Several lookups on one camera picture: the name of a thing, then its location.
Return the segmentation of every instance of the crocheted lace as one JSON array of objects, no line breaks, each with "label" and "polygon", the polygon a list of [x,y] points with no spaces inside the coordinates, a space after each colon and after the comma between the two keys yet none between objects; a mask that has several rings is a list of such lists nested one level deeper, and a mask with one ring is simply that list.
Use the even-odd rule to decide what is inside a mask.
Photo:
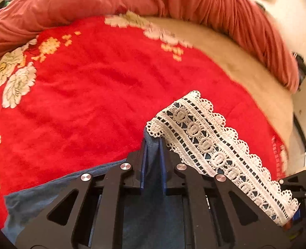
[{"label": "crocheted lace", "polygon": [[153,137],[164,137],[182,162],[202,174],[226,175],[276,224],[286,224],[299,207],[297,199],[290,190],[281,191],[260,158],[225,125],[226,119],[213,112],[213,104],[192,91],[160,111],[146,129]]}]

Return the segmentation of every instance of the dark blue cloth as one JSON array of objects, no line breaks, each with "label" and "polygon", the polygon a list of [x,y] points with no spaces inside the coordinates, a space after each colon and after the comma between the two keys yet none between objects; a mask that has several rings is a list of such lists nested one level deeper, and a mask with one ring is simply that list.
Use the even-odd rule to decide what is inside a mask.
[{"label": "dark blue cloth", "polygon": [[[124,208],[123,249],[182,249],[184,248],[184,225],[181,196],[165,196],[157,153],[159,140],[145,131],[148,168],[142,195],[127,196]],[[94,176],[105,174],[122,161],[75,172],[37,187],[5,196],[9,215],[3,233],[15,243],[18,234],[29,220],[51,203],[73,179],[83,173]]]}]

